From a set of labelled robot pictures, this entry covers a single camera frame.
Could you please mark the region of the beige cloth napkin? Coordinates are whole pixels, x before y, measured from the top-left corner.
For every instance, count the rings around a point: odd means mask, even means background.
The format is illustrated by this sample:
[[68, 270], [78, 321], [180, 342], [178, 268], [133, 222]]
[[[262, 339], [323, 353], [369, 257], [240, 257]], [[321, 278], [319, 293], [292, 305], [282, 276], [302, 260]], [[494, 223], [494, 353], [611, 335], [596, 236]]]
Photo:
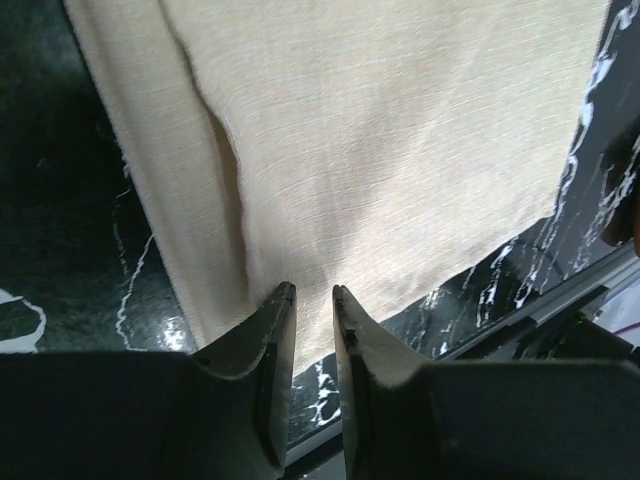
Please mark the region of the beige cloth napkin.
[[199, 346], [281, 282], [386, 319], [557, 210], [604, 1], [69, 1]]

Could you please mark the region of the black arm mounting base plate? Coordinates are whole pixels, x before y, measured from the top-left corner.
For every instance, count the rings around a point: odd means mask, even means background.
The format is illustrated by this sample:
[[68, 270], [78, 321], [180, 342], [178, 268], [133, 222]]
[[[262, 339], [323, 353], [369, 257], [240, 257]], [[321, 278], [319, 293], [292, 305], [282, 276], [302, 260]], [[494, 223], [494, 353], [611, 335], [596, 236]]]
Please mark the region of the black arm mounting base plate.
[[[635, 479], [639, 350], [586, 313], [639, 273], [630, 250], [421, 368], [430, 457], [408, 479]], [[342, 422], [287, 457], [288, 479], [349, 479]]]

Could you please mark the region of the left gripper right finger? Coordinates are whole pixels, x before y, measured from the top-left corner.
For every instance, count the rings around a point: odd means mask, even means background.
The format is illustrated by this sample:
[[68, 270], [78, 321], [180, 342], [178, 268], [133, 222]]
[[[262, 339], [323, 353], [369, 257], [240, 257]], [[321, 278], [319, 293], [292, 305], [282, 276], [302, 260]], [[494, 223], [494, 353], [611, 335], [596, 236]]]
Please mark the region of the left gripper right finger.
[[349, 479], [408, 479], [430, 457], [426, 360], [381, 327], [345, 286], [333, 322]]

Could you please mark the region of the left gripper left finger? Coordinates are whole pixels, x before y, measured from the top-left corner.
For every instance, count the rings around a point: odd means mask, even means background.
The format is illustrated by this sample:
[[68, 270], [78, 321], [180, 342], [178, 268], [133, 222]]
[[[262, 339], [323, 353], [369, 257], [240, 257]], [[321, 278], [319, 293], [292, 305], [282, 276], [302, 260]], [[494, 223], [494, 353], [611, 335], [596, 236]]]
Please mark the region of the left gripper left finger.
[[193, 355], [214, 381], [213, 419], [223, 439], [257, 442], [271, 465], [286, 463], [296, 340], [296, 287], [280, 283], [257, 310]]

